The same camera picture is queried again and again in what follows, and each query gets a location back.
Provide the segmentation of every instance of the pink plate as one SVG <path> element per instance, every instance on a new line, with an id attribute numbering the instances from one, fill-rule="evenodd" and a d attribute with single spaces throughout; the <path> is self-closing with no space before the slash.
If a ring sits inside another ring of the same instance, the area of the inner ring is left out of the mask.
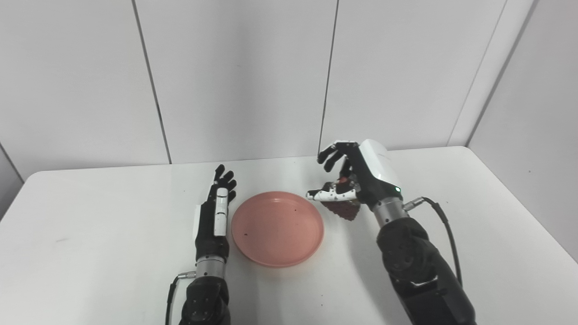
<path id="1" fill-rule="evenodd" d="M 243 202 L 231 228 L 240 251 L 268 267 L 299 264 L 323 240 L 319 211 L 306 199 L 281 191 L 257 194 Z"/>

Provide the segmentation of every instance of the silver cylinder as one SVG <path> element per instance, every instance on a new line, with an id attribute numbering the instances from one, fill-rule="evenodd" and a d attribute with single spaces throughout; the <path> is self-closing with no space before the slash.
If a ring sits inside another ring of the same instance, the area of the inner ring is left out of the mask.
<path id="1" fill-rule="evenodd" d="M 225 260 L 216 255 L 207 255 L 197 260 L 197 278 L 216 276 L 225 278 Z"/>
<path id="2" fill-rule="evenodd" d="M 387 197 L 378 201 L 371 211 L 380 228 L 393 220 L 409 217 L 407 212 L 403 210 L 403 202 L 397 197 Z"/>

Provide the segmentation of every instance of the robotic arm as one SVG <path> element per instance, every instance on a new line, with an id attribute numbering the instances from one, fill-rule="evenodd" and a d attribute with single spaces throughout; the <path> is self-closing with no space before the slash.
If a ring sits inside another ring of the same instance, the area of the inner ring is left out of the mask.
<path id="1" fill-rule="evenodd" d="M 360 204 L 369 206 L 381 228 L 377 245 L 383 264 L 414 325 L 475 324 L 474 309 L 462 288 L 459 268 L 456 277 L 429 241 L 427 232 L 407 213 L 424 201 L 432 204 L 453 244 L 439 204 L 428 198 L 403 204 L 400 182 L 390 166 L 386 149 L 378 142 L 336 141 L 319 153 L 317 162 L 325 163 L 325 171 L 329 172 L 344 156 L 339 179 L 326 183 L 320 190 L 308 191 L 307 198 L 321 201 L 348 220 L 355 218 Z"/>
<path id="2" fill-rule="evenodd" d="M 224 172 L 225 166 L 219 165 L 207 201 L 201 205 L 199 231 L 195 240 L 196 277 L 187 287 L 187 300 L 179 325 L 231 324 L 229 290 L 224 277 L 229 257 L 226 237 L 228 205 L 236 196 L 233 189 L 237 182 L 233 179 L 232 171 L 223 175 Z"/>

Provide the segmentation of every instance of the white table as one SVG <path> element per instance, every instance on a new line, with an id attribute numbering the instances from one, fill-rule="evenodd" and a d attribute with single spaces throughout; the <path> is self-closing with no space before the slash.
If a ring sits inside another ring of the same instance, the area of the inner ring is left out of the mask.
<path id="1" fill-rule="evenodd" d="M 478 324 L 577 322 L 578 264 L 469 149 L 401 150 L 391 158 L 406 200 L 426 195 L 446 211 Z M 313 157 L 225 165 L 239 183 L 231 212 L 254 194 L 303 195 L 336 177 Z M 169 282 L 194 268 L 195 207 L 216 166 L 31 176 L 0 222 L 0 324 L 162 324 Z M 233 324 L 409 324 L 381 264 L 370 211 L 346 221 L 316 207 L 325 237 L 300 265 L 256 265 L 229 240 Z M 423 205 L 411 215 L 452 265 L 434 212 Z M 173 324 L 187 283 L 176 292 Z"/>

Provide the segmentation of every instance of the black cable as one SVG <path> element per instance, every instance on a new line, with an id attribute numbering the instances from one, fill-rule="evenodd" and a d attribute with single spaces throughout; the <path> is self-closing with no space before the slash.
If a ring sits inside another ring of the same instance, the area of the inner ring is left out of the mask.
<path id="1" fill-rule="evenodd" d="M 451 254 L 454 257 L 455 277 L 458 279 L 460 286 L 463 286 L 463 284 L 462 284 L 462 271 L 460 268 L 460 260 L 458 258 L 458 250 L 455 247 L 454 234 L 451 232 L 450 222 L 447 220 L 446 214 L 443 212 L 442 207 L 439 205 L 439 203 L 434 202 L 432 199 L 427 198 L 427 197 L 421 197 L 421 198 L 424 199 L 425 202 L 429 203 L 429 205 L 432 206 L 432 208 L 438 214 L 439 218 L 442 220 L 443 225 L 446 227 L 447 236 L 450 239 Z"/>
<path id="2" fill-rule="evenodd" d="M 171 323 L 171 305 L 173 303 L 173 297 L 175 296 L 175 289 L 177 288 L 177 282 L 179 281 L 179 277 L 176 276 L 169 287 L 169 297 L 166 299 L 166 315 L 165 315 L 165 325 L 169 325 Z"/>

